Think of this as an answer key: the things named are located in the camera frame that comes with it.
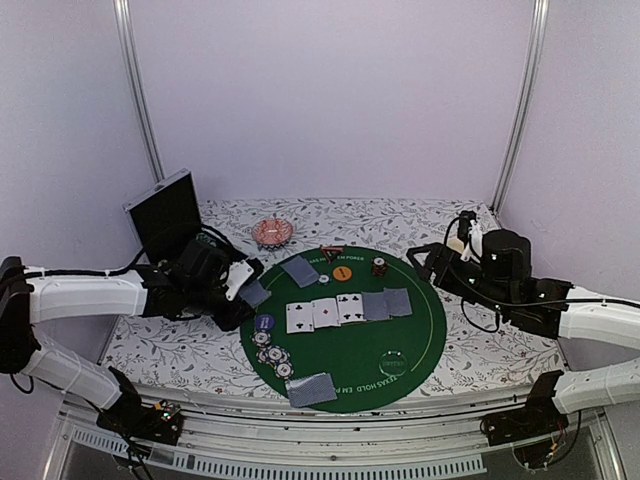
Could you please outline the white blue poker chip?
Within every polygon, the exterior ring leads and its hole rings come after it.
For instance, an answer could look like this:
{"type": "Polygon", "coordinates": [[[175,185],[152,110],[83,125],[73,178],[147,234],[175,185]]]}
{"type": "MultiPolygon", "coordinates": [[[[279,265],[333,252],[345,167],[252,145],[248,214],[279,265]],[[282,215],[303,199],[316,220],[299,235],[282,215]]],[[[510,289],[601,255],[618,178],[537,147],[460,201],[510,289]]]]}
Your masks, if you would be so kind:
{"type": "Polygon", "coordinates": [[[282,380],[289,380],[295,373],[293,365],[290,362],[280,362],[274,369],[274,374],[282,380]]]}
{"type": "Polygon", "coordinates": [[[267,364],[271,366],[277,366],[281,363],[290,361],[289,352],[280,346],[267,346],[260,348],[256,353],[256,358],[259,363],[267,364]]]}
{"type": "Polygon", "coordinates": [[[251,336],[251,340],[259,349],[267,348],[271,345],[271,335],[266,331],[255,331],[251,336]]]}

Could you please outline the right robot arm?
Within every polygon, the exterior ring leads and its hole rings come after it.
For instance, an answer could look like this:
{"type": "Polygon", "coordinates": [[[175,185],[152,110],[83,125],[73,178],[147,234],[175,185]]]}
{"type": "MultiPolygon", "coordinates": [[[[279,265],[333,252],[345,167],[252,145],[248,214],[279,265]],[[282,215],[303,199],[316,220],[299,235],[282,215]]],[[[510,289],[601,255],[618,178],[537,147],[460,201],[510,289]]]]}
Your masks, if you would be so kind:
{"type": "MultiPolygon", "coordinates": [[[[469,233],[460,251],[446,242],[420,248],[417,273],[466,303],[479,304],[522,332],[549,340],[584,340],[629,350],[639,348],[639,303],[532,274],[531,243],[505,229],[469,233]]],[[[537,436],[574,412],[636,402],[639,360],[588,370],[556,370],[541,375],[523,407],[487,417],[485,427],[513,422],[537,436]]]]}

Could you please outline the blue playing card deck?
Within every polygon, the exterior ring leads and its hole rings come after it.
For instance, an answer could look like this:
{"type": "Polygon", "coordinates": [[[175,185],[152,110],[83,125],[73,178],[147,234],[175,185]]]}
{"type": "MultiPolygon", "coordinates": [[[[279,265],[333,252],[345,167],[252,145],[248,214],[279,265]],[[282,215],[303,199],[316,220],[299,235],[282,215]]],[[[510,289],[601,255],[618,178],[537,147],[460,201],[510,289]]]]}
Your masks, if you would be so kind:
{"type": "Polygon", "coordinates": [[[249,285],[243,286],[238,295],[250,307],[257,308],[271,297],[271,292],[256,280],[249,285]]]}

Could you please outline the clear acrylic dealer button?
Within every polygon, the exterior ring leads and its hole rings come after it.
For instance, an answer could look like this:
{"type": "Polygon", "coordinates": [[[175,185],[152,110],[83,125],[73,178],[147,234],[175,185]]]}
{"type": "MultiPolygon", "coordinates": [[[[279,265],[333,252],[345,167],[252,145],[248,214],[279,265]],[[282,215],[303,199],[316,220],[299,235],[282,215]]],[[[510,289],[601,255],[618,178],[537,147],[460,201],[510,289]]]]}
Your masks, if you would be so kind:
{"type": "Polygon", "coordinates": [[[408,360],[401,351],[388,350],[380,356],[378,368],[385,376],[401,377],[408,370],[408,360]]]}

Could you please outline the aluminium poker chip case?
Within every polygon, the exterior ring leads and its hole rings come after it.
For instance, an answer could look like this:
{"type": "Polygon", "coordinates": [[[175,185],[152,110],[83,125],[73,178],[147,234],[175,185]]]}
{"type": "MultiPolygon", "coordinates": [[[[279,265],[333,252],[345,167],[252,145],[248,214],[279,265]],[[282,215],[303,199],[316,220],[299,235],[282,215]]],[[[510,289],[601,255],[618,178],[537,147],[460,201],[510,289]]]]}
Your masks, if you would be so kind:
{"type": "Polygon", "coordinates": [[[123,208],[151,263],[177,259],[200,233],[212,235],[217,248],[234,249],[219,231],[203,227],[194,181],[188,169],[179,170],[125,202],[123,208]]]}

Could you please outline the blue playing card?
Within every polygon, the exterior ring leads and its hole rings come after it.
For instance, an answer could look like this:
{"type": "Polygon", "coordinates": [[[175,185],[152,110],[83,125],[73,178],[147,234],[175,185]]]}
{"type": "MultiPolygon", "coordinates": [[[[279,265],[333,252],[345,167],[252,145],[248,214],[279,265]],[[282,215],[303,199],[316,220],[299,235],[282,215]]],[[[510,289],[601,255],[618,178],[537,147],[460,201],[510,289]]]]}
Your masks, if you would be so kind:
{"type": "Polygon", "coordinates": [[[385,321],[390,319],[383,292],[363,292],[362,307],[366,321],[385,321]]]}
{"type": "Polygon", "coordinates": [[[289,403],[294,408],[309,407],[337,399],[333,378],[327,372],[287,380],[285,388],[289,403]]]}
{"type": "Polygon", "coordinates": [[[299,288],[306,288],[316,283],[320,274],[304,257],[295,256],[281,265],[299,288]]]}
{"type": "Polygon", "coordinates": [[[406,288],[385,288],[383,295],[391,317],[405,317],[413,313],[409,292],[406,288]]]}

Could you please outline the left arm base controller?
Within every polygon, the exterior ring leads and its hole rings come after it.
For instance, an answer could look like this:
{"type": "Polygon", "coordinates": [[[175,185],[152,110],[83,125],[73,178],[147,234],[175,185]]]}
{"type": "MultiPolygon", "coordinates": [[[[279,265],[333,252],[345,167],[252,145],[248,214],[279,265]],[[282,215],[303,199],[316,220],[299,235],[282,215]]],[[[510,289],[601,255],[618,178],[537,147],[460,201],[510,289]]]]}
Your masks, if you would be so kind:
{"type": "Polygon", "coordinates": [[[176,446],[184,417],[178,404],[162,400],[145,406],[139,400],[117,400],[110,408],[100,410],[96,425],[126,438],[136,438],[176,446]]]}

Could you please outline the right arm base controller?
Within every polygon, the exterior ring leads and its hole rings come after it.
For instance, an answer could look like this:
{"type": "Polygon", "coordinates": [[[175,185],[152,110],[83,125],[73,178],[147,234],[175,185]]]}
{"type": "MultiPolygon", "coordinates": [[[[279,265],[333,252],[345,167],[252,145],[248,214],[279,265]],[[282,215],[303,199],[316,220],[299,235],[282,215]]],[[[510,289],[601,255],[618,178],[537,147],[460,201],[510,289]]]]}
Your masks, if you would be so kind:
{"type": "Polygon", "coordinates": [[[521,407],[485,415],[479,429],[490,446],[513,445],[516,462],[529,471],[546,469],[559,459],[558,452],[569,426],[564,414],[542,408],[521,407]]]}

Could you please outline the purple small blind button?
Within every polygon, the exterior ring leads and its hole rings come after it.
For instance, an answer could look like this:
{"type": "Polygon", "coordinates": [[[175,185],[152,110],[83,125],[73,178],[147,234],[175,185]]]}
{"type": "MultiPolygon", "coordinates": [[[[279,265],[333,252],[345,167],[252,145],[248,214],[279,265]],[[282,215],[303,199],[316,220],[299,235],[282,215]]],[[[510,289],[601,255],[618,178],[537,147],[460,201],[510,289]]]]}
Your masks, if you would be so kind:
{"type": "Polygon", "coordinates": [[[275,318],[270,314],[260,314],[255,318],[254,327],[258,332],[270,332],[274,326],[275,318]]]}

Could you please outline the red black 100 chip stack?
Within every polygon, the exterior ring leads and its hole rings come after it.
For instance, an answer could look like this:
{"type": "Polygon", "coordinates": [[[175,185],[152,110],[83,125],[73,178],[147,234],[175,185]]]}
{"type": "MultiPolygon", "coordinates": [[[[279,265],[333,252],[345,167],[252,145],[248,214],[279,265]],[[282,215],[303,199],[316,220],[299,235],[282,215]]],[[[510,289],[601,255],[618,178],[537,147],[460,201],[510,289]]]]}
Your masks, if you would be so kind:
{"type": "Polygon", "coordinates": [[[384,277],[388,267],[389,264],[385,258],[378,256],[372,259],[371,272],[374,277],[384,277]]]}

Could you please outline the black triangular card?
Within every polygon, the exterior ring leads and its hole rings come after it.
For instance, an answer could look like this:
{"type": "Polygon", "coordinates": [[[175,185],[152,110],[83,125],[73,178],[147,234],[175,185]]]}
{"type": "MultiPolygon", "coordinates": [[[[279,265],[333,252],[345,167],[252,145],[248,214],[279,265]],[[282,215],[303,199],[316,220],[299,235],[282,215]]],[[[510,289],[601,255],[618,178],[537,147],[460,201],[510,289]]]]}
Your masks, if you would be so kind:
{"type": "Polygon", "coordinates": [[[321,246],[320,251],[328,263],[332,263],[344,253],[343,246],[321,246]]]}

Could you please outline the orange big blind button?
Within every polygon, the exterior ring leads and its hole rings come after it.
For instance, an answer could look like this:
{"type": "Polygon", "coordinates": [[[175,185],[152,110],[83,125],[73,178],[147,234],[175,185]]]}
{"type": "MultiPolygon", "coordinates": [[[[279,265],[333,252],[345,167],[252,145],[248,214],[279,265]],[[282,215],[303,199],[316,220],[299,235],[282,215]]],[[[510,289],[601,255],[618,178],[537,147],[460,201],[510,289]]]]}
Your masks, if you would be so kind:
{"type": "Polygon", "coordinates": [[[339,282],[349,281],[353,277],[352,270],[346,266],[337,266],[333,269],[332,275],[339,282]]]}

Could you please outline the blue 50 poker chip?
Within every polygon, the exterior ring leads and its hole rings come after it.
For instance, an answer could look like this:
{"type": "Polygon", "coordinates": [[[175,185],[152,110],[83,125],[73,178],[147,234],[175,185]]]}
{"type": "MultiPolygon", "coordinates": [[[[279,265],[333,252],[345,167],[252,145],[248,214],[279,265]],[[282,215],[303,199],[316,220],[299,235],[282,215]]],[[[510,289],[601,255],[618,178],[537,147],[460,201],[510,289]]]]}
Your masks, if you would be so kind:
{"type": "Polygon", "coordinates": [[[331,277],[327,274],[322,274],[318,278],[318,283],[323,286],[329,285],[331,283],[331,277]]]}

